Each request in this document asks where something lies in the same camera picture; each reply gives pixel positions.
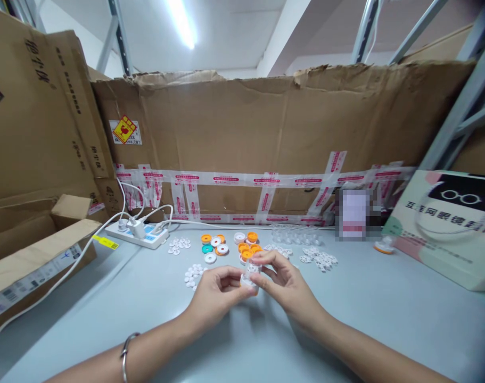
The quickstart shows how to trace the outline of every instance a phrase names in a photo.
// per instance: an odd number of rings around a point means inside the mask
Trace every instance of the barcode label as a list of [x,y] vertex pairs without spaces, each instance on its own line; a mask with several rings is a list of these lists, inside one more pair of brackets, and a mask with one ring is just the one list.
[[11,289],[6,289],[3,291],[3,295],[5,296],[6,299],[8,299],[10,302],[14,302],[17,300],[17,294],[14,294]]
[[38,270],[0,292],[0,315],[30,294],[31,291],[72,265],[80,254],[81,248],[78,244],[75,244]]

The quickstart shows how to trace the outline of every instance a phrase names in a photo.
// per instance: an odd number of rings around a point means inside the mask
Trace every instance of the charger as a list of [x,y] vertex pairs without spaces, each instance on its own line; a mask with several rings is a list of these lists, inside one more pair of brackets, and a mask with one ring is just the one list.
[[127,222],[127,227],[130,232],[137,239],[143,239],[146,237],[145,224],[141,221],[136,221],[134,217],[130,217]]

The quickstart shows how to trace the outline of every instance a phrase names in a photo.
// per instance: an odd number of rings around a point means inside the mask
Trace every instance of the power strip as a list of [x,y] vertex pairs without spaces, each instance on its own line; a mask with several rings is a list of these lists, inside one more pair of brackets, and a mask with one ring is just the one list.
[[108,235],[111,237],[119,238],[124,241],[155,250],[166,241],[166,239],[169,237],[169,232],[168,229],[163,229],[161,232],[155,234],[152,233],[153,229],[155,229],[154,226],[145,225],[146,237],[143,239],[135,238],[129,228],[119,230],[117,222],[107,226],[105,231],[107,231]]

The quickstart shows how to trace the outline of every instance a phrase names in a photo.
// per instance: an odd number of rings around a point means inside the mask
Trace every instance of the warning label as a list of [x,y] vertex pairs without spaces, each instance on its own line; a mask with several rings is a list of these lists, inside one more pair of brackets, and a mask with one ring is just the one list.
[[115,144],[142,145],[141,133],[137,121],[131,121],[126,115],[120,120],[109,121]]

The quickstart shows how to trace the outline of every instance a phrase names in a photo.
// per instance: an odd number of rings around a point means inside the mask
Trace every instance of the ceiling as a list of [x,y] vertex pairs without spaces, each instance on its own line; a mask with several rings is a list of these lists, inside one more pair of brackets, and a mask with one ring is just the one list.
[[[53,1],[98,39],[105,40],[111,18],[107,0]],[[166,0],[119,1],[133,65],[142,72],[254,69],[267,48],[286,2],[183,0],[197,35],[196,46],[190,50],[175,29]],[[374,52],[396,50],[432,3],[432,0],[383,1]],[[413,49],[473,22],[482,3],[483,0],[449,0]],[[292,55],[352,52],[364,6],[365,0],[342,0],[338,7],[327,12],[325,21],[320,19],[315,24],[321,26],[318,30],[315,27],[308,37],[302,37],[305,41],[297,44]],[[314,25],[313,20],[312,23],[308,20],[301,22]]]
[[[107,0],[53,0],[101,41],[111,13]],[[197,43],[186,47],[166,0],[119,0],[133,65],[143,72],[255,68],[285,0],[184,0]]]
[[[343,0],[301,55],[352,52],[365,3],[364,0]],[[432,0],[384,0],[373,51],[398,49],[431,3]],[[449,0],[411,49],[418,49],[472,23],[482,4],[483,0]]]

